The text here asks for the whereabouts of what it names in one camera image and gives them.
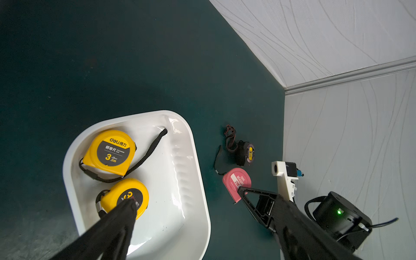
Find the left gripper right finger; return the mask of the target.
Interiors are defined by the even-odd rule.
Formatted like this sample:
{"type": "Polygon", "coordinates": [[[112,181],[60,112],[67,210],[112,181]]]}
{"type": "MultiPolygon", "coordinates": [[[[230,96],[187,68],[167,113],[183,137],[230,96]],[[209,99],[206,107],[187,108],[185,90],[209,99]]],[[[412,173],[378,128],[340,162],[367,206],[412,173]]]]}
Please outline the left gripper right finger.
{"type": "Polygon", "coordinates": [[[357,260],[350,251],[306,217],[294,203],[277,195],[271,210],[286,260],[357,260]]]}

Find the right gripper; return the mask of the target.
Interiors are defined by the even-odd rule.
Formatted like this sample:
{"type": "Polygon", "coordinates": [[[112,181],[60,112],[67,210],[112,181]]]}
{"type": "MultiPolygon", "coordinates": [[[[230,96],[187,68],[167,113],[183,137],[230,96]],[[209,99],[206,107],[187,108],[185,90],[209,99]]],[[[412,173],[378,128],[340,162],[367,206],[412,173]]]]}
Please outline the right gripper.
{"type": "Polygon", "coordinates": [[[294,216],[294,204],[274,192],[240,187],[238,194],[253,218],[265,228],[281,228],[294,216]]]}

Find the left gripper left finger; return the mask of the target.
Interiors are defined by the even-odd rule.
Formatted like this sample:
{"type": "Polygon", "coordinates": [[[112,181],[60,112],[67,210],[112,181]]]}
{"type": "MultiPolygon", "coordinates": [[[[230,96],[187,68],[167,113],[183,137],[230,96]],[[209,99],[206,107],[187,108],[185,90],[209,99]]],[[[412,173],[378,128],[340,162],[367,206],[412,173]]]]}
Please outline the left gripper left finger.
{"type": "Polygon", "coordinates": [[[137,209],[134,200],[117,205],[53,260],[125,260],[137,209]]]}

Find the pink tape measure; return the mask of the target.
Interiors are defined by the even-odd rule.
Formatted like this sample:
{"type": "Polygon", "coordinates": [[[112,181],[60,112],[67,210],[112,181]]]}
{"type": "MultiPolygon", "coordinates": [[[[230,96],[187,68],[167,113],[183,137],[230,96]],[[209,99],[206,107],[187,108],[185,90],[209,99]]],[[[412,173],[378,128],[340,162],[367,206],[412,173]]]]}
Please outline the pink tape measure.
{"type": "Polygon", "coordinates": [[[238,194],[238,189],[240,187],[251,188],[251,178],[248,175],[247,171],[245,171],[241,167],[235,167],[226,172],[221,171],[219,169],[218,163],[222,154],[222,150],[222,146],[220,145],[216,154],[213,168],[218,175],[222,176],[222,182],[225,188],[230,194],[232,200],[234,201],[234,204],[237,204],[242,200],[241,196],[238,194]]]}

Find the small yellow tape measure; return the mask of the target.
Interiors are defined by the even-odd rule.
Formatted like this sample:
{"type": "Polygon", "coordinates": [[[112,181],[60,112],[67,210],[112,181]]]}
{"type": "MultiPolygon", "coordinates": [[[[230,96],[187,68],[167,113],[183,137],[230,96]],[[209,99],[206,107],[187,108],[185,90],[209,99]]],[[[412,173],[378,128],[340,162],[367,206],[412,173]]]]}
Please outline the small yellow tape measure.
{"type": "Polygon", "coordinates": [[[137,179],[124,179],[109,190],[102,190],[96,197],[95,206],[100,218],[112,211],[125,200],[133,200],[136,209],[136,219],[146,211],[150,195],[146,186],[137,179]]]}

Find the black round tape measure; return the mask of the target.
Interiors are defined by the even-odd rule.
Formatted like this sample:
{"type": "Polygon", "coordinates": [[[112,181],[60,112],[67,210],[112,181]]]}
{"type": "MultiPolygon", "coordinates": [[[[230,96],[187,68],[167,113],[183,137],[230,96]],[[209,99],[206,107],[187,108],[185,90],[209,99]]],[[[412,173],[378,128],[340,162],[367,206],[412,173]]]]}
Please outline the black round tape measure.
{"type": "Polygon", "coordinates": [[[226,126],[224,136],[226,149],[234,155],[236,165],[245,167],[245,165],[253,163],[255,158],[255,147],[252,143],[242,140],[237,141],[236,130],[230,125],[226,126]]]}

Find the white plastic storage box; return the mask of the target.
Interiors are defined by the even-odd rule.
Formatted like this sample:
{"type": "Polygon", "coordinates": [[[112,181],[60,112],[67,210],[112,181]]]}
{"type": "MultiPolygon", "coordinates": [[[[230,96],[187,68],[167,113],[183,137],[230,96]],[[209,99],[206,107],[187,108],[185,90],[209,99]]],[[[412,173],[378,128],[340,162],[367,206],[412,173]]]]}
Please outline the white plastic storage box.
{"type": "Polygon", "coordinates": [[[110,185],[88,177],[79,161],[93,139],[105,130],[121,130],[136,143],[138,161],[162,131],[156,150],[132,174],[149,191],[149,206],[135,222],[129,260],[200,260],[209,244],[211,222],[192,131],[169,110],[129,115],[96,123],[69,147],[63,180],[78,233],[99,220],[95,198],[110,185]]]}

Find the yellow deli tape measure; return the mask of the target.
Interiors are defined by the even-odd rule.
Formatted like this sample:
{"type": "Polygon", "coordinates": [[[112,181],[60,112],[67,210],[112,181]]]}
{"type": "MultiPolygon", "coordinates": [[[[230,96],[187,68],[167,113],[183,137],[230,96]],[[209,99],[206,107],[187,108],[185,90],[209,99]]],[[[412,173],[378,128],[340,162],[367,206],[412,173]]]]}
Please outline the yellow deli tape measure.
{"type": "Polygon", "coordinates": [[[115,183],[140,167],[155,151],[161,139],[167,135],[168,130],[163,129],[151,143],[144,156],[134,165],[131,165],[137,145],[125,132],[108,130],[94,138],[84,157],[79,161],[81,171],[93,180],[102,183],[115,183]],[[113,179],[104,179],[91,168],[116,175],[113,179]]]}

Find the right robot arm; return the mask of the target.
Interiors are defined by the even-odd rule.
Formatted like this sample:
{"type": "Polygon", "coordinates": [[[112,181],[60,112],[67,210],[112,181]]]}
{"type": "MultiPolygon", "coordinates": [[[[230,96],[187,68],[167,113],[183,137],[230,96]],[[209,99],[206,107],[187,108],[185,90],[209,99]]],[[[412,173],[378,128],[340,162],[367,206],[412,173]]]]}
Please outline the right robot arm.
{"type": "Polygon", "coordinates": [[[399,220],[374,224],[336,192],[307,201],[303,211],[274,192],[240,187],[238,194],[254,219],[277,237],[287,259],[353,258],[374,229],[399,220]]]}

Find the green table mat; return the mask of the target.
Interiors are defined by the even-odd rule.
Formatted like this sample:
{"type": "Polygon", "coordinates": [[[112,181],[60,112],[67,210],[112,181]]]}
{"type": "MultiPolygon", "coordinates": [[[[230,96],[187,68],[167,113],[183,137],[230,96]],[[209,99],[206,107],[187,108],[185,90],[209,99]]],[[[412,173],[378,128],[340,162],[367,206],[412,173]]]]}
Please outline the green table mat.
{"type": "Polygon", "coordinates": [[[192,129],[211,219],[205,259],[279,259],[213,163],[232,125],[256,147],[254,187],[276,189],[284,100],[209,1],[2,1],[1,259],[47,260],[74,241],[70,144],[97,122],[156,110],[192,129]]]}

